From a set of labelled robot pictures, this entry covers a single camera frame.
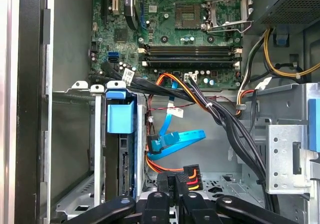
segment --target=blue plastic latch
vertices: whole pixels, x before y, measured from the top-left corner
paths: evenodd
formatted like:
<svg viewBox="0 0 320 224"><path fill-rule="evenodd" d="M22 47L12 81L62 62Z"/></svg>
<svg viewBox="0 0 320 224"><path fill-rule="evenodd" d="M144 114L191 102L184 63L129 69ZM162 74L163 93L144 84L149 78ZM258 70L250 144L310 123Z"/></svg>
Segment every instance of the blue plastic latch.
<svg viewBox="0 0 320 224"><path fill-rule="evenodd" d="M320 98L310 99L308 105L309 149L320 152Z"/></svg>
<svg viewBox="0 0 320 224"><path fill-rule="evenodd" d="M107 132L129 134L134 132L135 102L110 104L107 112Z"/></svg>
<svg viewBox="0 0 320 224"><path fill-rule="evenodd" d="M110 90L105 94L106 98L109 99L126 99L126 90L118 89L118 90Z"/></svg>
<svg viewBox="0 0 320 224"><path fill-rule="evenodd" d="M186 132L174 132L163 136L160 136L158 140L152 140L152 149L154 151L160 151L159 154L148 153L148 157L151 160L158 160L165 156L170 155L182 148L185 148L195 142L198 142L206 138L204 130L192 130Z"/></svg>

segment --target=metal frame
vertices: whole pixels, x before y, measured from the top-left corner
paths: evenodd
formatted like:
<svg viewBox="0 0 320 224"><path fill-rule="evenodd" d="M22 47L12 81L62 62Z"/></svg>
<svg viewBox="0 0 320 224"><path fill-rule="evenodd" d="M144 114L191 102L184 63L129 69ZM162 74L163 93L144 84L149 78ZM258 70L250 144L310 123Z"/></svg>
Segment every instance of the metal frame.
<svg viewBox="0 0 320 224"><path fill-rule="evenodd" d="M0 0L0 18L0 223L11 224L16 197L19 0Z"/></svg>
<svg viewBox="0 0 320 224"><path fill-rule="evenodd" d="M259 91L258 121L252 130L261 155L266 155L266 191L280 194L282 215L300 224L320 223L320 164L318 153L310 151L308 143L308 101L320 98L319 91L318 83ZM243 118L248 121L250 103L246 104ZM248 179L247 173L250 175L242 174L243 179L251 183L255 175L251 173Z"/></svg>

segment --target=circuit board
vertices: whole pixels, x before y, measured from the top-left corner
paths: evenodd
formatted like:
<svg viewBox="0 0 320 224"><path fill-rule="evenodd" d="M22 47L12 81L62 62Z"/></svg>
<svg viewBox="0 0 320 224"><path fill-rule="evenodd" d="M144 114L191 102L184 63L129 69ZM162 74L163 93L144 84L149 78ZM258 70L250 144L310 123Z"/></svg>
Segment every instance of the circuit board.
<svg viewBox="0 0 320 224"><path fill-rule="evenodd" d="M107 20L102 18L102 0L93 0L92 60L93 72L99 73L101 64L116 54L115 69L123 73L125 68L156 82L164 72L173 73L183 80L185 74L196 74L196 82L201 89L237 89L239 81L233 67L183 66L172 67L158 65L146 67L141 60L141 44L150 47L199 47L232 46L241 47L241 34L238 32L219 32L208 35L200 28L205 12L201 4L205 0L141 0L140 28L133 31L128 27L123 15L124 0L119 1L118 14L112 12ZM240 1L217 5L217 20L237 20L240 17ZM170 81L164 85L171 86Z"/></svg>

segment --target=sata port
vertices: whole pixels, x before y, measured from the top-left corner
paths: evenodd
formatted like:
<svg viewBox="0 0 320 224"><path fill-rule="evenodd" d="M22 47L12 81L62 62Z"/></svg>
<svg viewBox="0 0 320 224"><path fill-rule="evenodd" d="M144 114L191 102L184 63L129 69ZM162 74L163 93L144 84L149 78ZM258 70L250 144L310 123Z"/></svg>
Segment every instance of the sata port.
<svg viewBox="0 0 320 224"><path fill-rule="evenodd" d="M108 57L119 57L119 52L108 52Z"/></svg>
<svg viewBox="0 0 320 224"><path fill-rule="evenodd" d="M117 58L117 57L109 57L108 61L110 63L118 63L119 62L119 58Z"/></svg>

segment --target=red wire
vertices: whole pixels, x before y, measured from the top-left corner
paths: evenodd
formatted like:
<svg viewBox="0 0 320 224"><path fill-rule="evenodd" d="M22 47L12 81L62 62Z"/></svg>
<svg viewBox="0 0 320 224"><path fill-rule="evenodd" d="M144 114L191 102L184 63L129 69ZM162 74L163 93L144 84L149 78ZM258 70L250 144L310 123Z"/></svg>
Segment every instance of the red wire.
<svg viewBox="0 0 320 224"><path fill-rule="evenodd" d="M188 182L187 184L188 185L194 185L194 184L197 184L197 183L198 183L198 178L196 178L196 180L193 181L193 182Z"/></svg>

